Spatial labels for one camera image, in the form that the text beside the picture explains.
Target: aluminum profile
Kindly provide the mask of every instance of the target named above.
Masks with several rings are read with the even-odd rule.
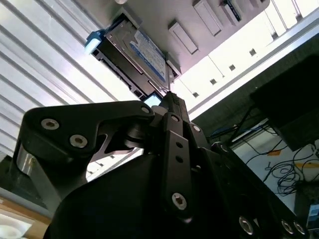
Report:
[[[12,156],[31,108],[136,100],[84,54],[98,26],[70,0],[0,0],[0,151]]]

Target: rectangular slot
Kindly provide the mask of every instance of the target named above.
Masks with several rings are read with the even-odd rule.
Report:
[[[180,44],[186,47],[190,54],[194,54],[198,50],[197,46],[178,22],[174,22],[174,24],[169,27],[168,30]]]
[[[221,22],[206,0],[200,0],[194,8],[213,36],[222,30]]]
[[[221,8],[232,25],[236,26],[240,22],[241,16],[239,15],[239,11],[234,7],[231,0],[224,0]]]
[[[140,96],[142,95],[142,93],[139,92],[138,90],[135,90],[135,91],[134,91],[134,94],[135,94],[137,97],[140,97]]]

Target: blue connector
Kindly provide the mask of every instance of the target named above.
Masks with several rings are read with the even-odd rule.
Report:
[[[85,53],[92,54],[92,52],[98,47],[98,45],[104,39],[104,34],[106,31],[104,29],[93,31],[91,34],[86,38],[87,42],[85,43]]]

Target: white object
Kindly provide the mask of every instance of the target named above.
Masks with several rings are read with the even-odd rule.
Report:
[[[12,226],[0,225],[1,239],[19,239],[21,236],[23,236],[23,233],[18,229]]]
[[[0,238],[19,239],[32,226],[34,220],[0,210]]]
[[[222,30],[223,25],[206,0],[199,1],[194,8],[213,36]]]
[[[101,40],[94,38],[92,39],[89,44],[84,49],[85,54],[90,55],[101,43]]]
[[[181,45],[186,47],[190,54],[194,54],[198,50],[197,46],[178,22],[175,22],[174,25],[169,28],[169,31]]]

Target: orange tag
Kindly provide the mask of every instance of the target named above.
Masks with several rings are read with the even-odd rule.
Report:
[[[281,150],[276,150],[276,151],[269,152],[267,155],[268,156],[278,156],[278,155],[280,155],[280,153],[281,153]]]
[[[305,165],[304,165],[304,163],[295,163],[295,165],[299,168],[302,168],[302,167],[304,167],[304,168],[319,168],[318,163],[311,163],[311,162],[306,163]]]

